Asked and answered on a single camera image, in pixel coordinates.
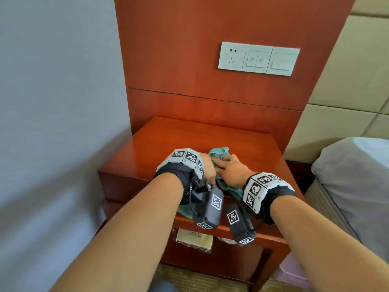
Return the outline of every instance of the wooden headboard panel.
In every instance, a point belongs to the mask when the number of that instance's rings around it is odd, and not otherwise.
[[[354,0],[115,0],[133,133],[152,116],[271,133],[283,152]],[[222,41],[300,48],[292,76],[217,68]]]

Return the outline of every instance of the power socket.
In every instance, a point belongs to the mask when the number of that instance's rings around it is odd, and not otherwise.
[[[246,53],[246,44],[222,42],[219,68],[241,71]]]

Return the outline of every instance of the teal cloth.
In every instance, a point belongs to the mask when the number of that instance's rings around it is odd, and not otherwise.
[[[229,156],[228,147],[217,147],[209,151],[208,155],[211,158],[218,158],[223,161],[226,156]],[[222,190],[228,191],[232,196],[234,196],[238,200],[242,200],[243,191],[239,188],[234,188],[232,186],[227,185],[227,183],[223,180],[220,175],[216,176],[217,184]]]
[[[208,155],[211,158],[218,158],[218,159],[223,160],[224,157],[230,155],[230,153],[228,152],[228,147],[216,147],[216,148],[210,150]],[[216,176],[216,180],[217,180],[217,184],[219,185],[219,187],[222,190],[226,190],[232,196],[237,198],[238,200],[242,200],[242,198],[243,198],[243,191],[241,189],[234,188],[232,186],[227,185],[227,183],[225,183],[225,181],[223,180],[223,178],[220,175]],[[191,211],[190,205],[191,204],[189,203],[187,205],[178,206],[177,212],[182,214],[183,216],[189,218],[189,219],[192,219],[193,212]]]

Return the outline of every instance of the wooden nightstand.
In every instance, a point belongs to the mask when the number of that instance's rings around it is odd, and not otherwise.
[[[190,147],[209,152],[214,147],[229,147],[231,154],[256,172],[271,172],[289,182],[299,198],[303,196],[269,134],[237,130],[194,122],[153,117],[127,141],[99,170],[109,220],[153,178],[157,166],[176,148]],[[234,201],[226,196],[224,205]],[[284,260],[290,249],[274,225],[253,220],[256,240],[248,245],[229,245],[216,237],[231,239],[223,216],[214,230],[203,230],[177,213],[173,228],[182,228],[214,236],[211,254],[188,248],[169,238],[161,262],[212,276],[250,283],[259,290]]]

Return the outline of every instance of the gray bedsheet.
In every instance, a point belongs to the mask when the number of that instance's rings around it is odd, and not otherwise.
[[[389,263],[389,140],[338,141],[322,150],[312,172],[361,242]]]

